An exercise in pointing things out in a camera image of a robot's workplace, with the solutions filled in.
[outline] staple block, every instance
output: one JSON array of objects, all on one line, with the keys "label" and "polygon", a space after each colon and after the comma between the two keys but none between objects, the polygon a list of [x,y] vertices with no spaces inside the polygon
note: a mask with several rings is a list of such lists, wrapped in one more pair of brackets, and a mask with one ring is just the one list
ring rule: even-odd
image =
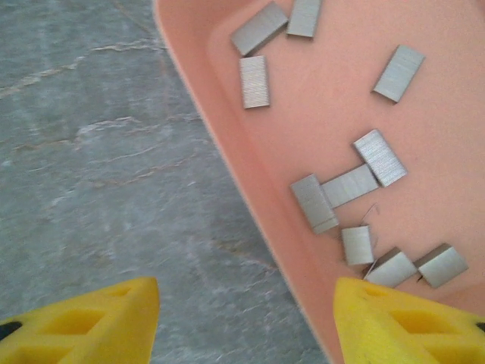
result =
[{"label": "staple block", "polygon": [[321,234],[339,224],[314,174],[295,182],[291,188],[316,234]]},{"label": "staple block", "polygon": [[239,60],[244,108],[270,105],[266,57],[241,58]]},{"label": "staple block", "polygon": [[270,2],[230,37],[233,44],[246,57],[276,36],[288,23],[288,17],[275,3]]},{"label": "staple block", "polygon": [[417,273],[415,265],[399,248],[380,257],[366,280],[382,286],[395,287]]},{"label": "staple block", "polygon": [[323,0],[295,0],[286,32],[293,36],[313,38],[318,26]]},{"label": "staple block", "polygon": [[467,262],[453,246],[443,243],[415,262],[427,283],[438,288],[468,269]]},{"label": "staple block", "polygon": [[348,265],[367,264],[374,261],[371,228],[368,225],[342,229],[342,240]]},{"label": "staple block", "polygon": [[384,187],[407,175],[406,168],[379,130],[374,129],[364,135],[354,143],[354,147]]},{"label": "staple block", "polygon": [[398,46],[374,91],[399,102],[425,58],[414,49],[405,45]]},{"label": "staple block", "polygon": [[353,199],[379,188],[368,165],[361,165],[337,178],[321,185],[332,208],[343,205]]}]

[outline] stone floor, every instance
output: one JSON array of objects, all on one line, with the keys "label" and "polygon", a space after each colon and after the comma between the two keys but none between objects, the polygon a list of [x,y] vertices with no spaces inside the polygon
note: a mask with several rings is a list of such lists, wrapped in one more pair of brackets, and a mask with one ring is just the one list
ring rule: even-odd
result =
[{"label": "stone floor", "polygon": [[0,318],[152,275],[152,363],[325,362],[149,0],[0,2]]}]

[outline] gray marble floor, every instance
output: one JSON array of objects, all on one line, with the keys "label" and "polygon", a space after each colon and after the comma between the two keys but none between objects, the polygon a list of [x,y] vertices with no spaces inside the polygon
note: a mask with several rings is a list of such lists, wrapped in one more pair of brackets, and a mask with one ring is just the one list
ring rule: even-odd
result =
[{"label": "gray marble floor", "polygon": [[0,2],[0,318],[158,278],[152,363],[324,358],[149,0]]}]

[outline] pink tray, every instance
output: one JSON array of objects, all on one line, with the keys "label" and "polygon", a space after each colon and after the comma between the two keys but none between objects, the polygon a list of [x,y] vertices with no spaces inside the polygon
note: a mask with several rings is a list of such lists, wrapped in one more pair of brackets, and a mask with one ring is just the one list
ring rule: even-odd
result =
[{"label": "pink tray", "polygon": [[[287,14],[290,0],[277,0]],[[367,221],[379,256],[411,259],[451,243],[470,269],[434,290],[417,276],[400,290],[485,315],[485,0],[326,0],[314,41],[284,33],[268,58],[271,107],[244,110],[230,34],[268,0],[158,0],[155,17],[205,124],[315,336],[343,362],[333,321],[343,262],[339,232],[313,235],[289,185],[361,164],[351,143],[383,132],[407,177],[336,210]],[[394,105],[371,93],[398,44],[427,59]]]}]

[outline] yellow object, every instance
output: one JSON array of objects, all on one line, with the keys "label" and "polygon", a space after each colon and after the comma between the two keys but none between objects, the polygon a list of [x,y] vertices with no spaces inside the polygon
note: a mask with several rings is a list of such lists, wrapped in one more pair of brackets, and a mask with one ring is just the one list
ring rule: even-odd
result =
[{"label": "yellow object", "polygon": [[155,278],[138,278],[0,322],[0,364],[146,364],[159,311]]},{"label": "yellow object", "polygon": [[333,314],[346,364],[484,364],[485,318],[351,278]]}]

